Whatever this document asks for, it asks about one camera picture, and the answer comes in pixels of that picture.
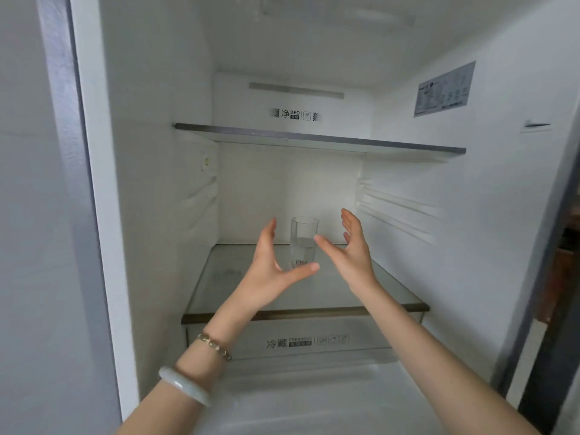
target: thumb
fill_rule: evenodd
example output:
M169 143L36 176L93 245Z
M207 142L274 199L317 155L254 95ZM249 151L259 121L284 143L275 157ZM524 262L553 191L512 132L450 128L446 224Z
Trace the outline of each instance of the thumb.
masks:
M310 263L306 264L305 266L300 266L295 268L294 270L290 270L286 274L284 274L284 279L287 285L292 285L295 282L300 281L301 279L307 278L315 274L318 269L320 269L319 263Z
M342 250L336 247L333 243L328 241L322 235L316 235L314 237L314 240L316 241L316 244L318 244L318 247L320 247L324 251L324 253L330 256L330 259L332 259L332 261L335 264L337 263L337 259L340 259L342 257L343 254Z

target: glass shelf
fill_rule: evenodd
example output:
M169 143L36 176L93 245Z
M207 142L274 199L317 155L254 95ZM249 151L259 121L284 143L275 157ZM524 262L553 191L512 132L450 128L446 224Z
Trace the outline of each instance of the glass shelf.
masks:
M209 321L220 305L235 290L252 263L255 245L216 245L209 254L192 300L182 323L199 324ZM289 268L290 246L275 245L278 263ZM320 249L315 251L320 270L285 291L272 304L260 311L254 320L277 320L313 317L368 315L361 302L352 294L330 258ZM407 311L421 313L429 306L373 262L381 285Z
M466 153L466 148L461 147L391 142L366 138L322 136L319 134L288 133L285 131L256 130L230 126L179 123L173 124L173 126L177 130L193 131L201 137L215 140L216 142L389 154L401 156L402 158L429 158L434 154L455 156Z

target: drinking glass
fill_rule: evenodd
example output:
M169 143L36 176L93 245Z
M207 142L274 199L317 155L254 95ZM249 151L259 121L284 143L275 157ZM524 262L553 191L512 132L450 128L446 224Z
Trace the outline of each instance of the drinking glass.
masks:
M314 262L314 236L320 220L311 217L294 217L290 231L290 256L293 269Z

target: gray information sticker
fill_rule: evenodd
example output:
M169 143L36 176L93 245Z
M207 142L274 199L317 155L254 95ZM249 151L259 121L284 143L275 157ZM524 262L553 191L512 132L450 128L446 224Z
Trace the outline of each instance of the gray information sticker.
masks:
M414 117L467 105L474 70L475 61L419 84Z

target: forearm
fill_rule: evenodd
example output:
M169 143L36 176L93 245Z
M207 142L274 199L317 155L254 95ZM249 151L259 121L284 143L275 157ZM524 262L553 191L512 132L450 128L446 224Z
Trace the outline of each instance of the forearm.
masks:
M538 435L378 284L357 294L453 435Z
M230 350L251 318L251 313L236 308L235 299L230 298L218 309L204 332ZM216 350L206 342L196 340L179 358L175 369L209 392L224 365L224 358ZM203 408L199 402L161 380L125 421L117 435L187 434Z

